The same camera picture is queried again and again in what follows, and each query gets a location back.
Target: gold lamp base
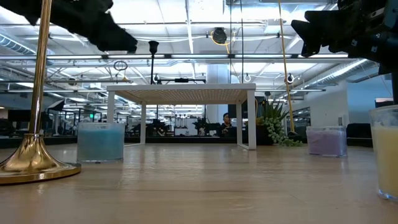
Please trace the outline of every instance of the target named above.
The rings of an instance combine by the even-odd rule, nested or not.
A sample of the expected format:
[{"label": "gold lamp base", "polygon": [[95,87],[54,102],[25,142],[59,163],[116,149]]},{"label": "gold lamp base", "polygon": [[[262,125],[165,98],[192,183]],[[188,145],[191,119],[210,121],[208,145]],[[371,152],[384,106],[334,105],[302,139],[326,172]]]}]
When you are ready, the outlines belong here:
[{"label": "gold lamp base", "polygon": [[0,184],[23,184],[78,174],[80,164],[67,164],[47,152],[43,135],[25,134],[22,144],[0,163]]}]

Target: brass stand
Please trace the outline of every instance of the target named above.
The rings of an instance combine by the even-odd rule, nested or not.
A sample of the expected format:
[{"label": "brass stand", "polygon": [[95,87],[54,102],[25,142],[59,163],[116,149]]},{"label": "brass stand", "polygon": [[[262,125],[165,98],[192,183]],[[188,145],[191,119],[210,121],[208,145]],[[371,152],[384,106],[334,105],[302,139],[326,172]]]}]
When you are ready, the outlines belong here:
[{"label": "brass stand", "polygon": [[79,164],[66,164],[54,159],[45,148],[43,135],[39,134],[51,3],[52,0],[42,1],[29,134],[24,136],[22,144],[13,155],[0,163],[0,184],[50,180],[81,171]]}]

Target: white table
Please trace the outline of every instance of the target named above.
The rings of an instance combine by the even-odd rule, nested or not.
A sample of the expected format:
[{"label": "white table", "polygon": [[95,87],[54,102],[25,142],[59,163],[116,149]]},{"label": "white table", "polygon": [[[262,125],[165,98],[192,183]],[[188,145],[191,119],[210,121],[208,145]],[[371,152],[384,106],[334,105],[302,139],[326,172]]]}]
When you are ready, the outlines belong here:
[{"label": "white table", "polygon": [[[107,86],[108,122],[113,122],[114,96],[131,100],[141,107],[141,139],[146,140],[147,105],[231,105],[236,104],[237,144],[255,150],[256,106],[254,92],[256,84],[186,84],[186,85],[110,85]],[[249,146],[242,142],[242,103],[248,100]]]}]

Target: gold pole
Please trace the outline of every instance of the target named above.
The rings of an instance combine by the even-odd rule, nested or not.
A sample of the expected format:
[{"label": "gold pole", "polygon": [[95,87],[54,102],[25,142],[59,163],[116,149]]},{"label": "gold pole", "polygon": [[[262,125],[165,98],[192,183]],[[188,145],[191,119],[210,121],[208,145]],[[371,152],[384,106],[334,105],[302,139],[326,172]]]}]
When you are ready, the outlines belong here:
[{"label": "gold pole", "polygon": [[47,152],[43,135],[40,134],[51,3],[52,0],[42,1],[29,134],[25,134],[13,155],[0,163],[0,184],[49,180],[71,176],[81,171],[79,164],[66,164],[54,159]]},{"label": "gold pole", "polygon": [[287,83],[285,39],[284,39],[284,28],[283,28],[283,19],[282,19],[282,6],[281,6],[280,0],[278,0],[278,3],[279,3],[279,15],[280,15],[280,19],[279,19],[279,22],[280,22],[280,34],[281,34],[281,37],[282,37],[282,52],[283,52],[283,56],[284,56],[285,84],[286,84],[287,100],[289,101],[290,130],[292,132],[295,132],[294,122],[293,122],[292,99],[290,97],[289,84]]}]

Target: person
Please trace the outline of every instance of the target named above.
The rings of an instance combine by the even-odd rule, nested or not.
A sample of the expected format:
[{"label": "person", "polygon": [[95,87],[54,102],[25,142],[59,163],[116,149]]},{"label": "person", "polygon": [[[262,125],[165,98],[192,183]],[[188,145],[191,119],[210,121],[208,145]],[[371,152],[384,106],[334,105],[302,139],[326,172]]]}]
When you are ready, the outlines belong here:
[{"label": "person", "polygon": [[225,113],[223,115],[223,121],[224,123],[221,125],[221,133],[220,133],[220,137],[229,137],[229,130],[232,128],[231,125],[231,119],[229,118],[229,114]]}]

